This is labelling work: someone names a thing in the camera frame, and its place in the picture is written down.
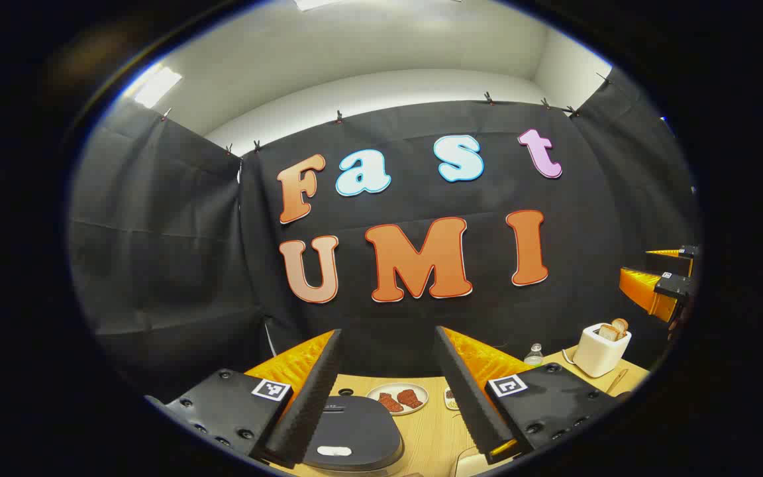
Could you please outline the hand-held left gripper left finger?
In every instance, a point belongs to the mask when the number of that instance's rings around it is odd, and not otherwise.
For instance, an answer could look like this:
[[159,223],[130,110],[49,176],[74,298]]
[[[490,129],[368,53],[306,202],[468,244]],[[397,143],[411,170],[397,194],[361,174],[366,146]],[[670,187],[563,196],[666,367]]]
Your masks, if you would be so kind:
[[305,458],[342,357],[342,330],[333,329],[248,371],[212,372],[167,403],[146,401],[233,458],[293,468]]

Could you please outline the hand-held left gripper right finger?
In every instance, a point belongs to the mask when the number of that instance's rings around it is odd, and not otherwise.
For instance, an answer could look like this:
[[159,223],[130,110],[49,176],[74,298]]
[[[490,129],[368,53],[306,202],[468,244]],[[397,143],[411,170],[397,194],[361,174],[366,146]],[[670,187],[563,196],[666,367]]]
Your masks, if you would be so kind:
[[532,366],[449,328],[436,327],[434,350],[488,464],[569,440],[619,404],[559,363]]

